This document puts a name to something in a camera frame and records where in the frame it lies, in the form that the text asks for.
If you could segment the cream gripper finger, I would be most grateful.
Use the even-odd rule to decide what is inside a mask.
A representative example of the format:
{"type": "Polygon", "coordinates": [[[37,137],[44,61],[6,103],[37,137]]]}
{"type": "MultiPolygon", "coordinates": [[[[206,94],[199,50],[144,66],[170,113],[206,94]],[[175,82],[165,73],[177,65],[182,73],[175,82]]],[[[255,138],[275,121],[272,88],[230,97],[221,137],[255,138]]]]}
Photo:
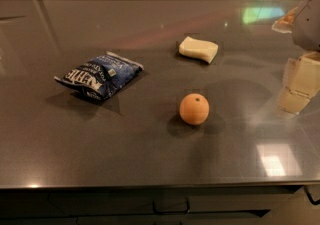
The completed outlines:
{"type": "Polygon", "coordinates": [[[307,52],[297,59],[289,58],[284,69],[278,108],[299,114],[320,91],[320,53],[307,52]]]}
{"type": "Polygon", "coordinates": [[[284,16],[276,20],[271,29],[278,33],[291,33],[293,29],[293,23],[296,16],[297,8],[291,9],[288,13],[284,16]]]}

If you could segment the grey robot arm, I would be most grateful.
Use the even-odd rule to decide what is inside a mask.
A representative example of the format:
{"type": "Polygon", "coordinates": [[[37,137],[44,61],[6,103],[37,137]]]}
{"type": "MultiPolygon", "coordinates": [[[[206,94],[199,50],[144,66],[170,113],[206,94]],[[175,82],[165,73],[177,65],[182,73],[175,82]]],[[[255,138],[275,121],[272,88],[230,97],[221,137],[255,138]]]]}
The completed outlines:
{"type": "Polygon", "coordinates": [[[320,91],[320,0],[301,0],[272,30],[290,33],[293,43],[305,50],[297,59],[288,59],[277,101],[284,116],[298,115],[320,91]]]}

